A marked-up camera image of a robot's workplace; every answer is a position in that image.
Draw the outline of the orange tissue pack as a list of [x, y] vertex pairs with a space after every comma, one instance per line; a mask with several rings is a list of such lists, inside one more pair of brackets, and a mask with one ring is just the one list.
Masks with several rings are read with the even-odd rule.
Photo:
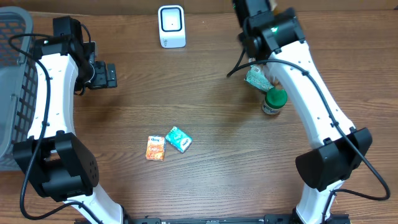
[[146, 149], [146, 159], [163, 161], [165, 158], [166, 142], [162, 136], [149, 136]]

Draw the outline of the teal tissue pack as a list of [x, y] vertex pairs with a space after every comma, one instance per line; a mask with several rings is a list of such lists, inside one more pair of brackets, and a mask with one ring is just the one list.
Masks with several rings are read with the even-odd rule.
[[176, 126], [170, 130], [165, 139], [181, 153], [184, 153], [193, 142], [189, 135]]

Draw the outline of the light green tissue pack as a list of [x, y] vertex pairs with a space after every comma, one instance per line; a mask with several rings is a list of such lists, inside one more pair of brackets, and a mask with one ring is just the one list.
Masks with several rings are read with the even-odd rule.
[[251, 65], [244, 80], [262, 92], [268, 92], [271, 88], [274, 88], [274, 85], [266, 78], [262, 67], [258, 65]]

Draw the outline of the green lid jar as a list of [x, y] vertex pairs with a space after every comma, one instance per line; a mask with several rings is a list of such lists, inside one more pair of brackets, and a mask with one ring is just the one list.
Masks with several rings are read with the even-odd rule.
[[287, 100], [288, 96], [285, 90], [273, 87], [265, 94], [262, 110], [269, 115], [278, 114]]

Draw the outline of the beige brown snack pouch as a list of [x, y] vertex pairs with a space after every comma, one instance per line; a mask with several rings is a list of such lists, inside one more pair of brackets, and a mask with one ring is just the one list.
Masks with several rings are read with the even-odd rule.
[[279, 10], [277, 9], [277, 1], [276, 0], [269, 0], [270, 3], [270, 9], [272, 10], [274, 15], [277, 15], [279, 13]]

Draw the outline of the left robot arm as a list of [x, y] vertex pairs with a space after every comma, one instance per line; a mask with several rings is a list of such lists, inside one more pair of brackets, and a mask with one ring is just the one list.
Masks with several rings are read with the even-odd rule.
[[95, 156], [77, 138], [73, 99], [85, 90], [114, 88], [116, 69], [95, 59], [89, 31], [69, 16], [53, 20], [53, 34], [36, 34], [29, 58], [35, 62], [38, 87], [27, 139], [12, 155], [39, 196], [60, 208], [74, 207], [90, 223], [130, 223], [125, 209], [99, 183]]

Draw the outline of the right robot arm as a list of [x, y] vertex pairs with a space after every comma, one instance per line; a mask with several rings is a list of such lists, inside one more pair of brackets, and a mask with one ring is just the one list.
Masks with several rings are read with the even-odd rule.
[[294, 9], [274, 13], [270, 1], [233, 0], [244, 50], [265, 76], [278, 81], [293, 103], [311, 150], [295, 160], [305, 185], [292, 223], [347, 223], [332, 215], [331, 205], [345, 180], [357, 169], [373, 139], [356, 129], [328, 91], [313, 62]]

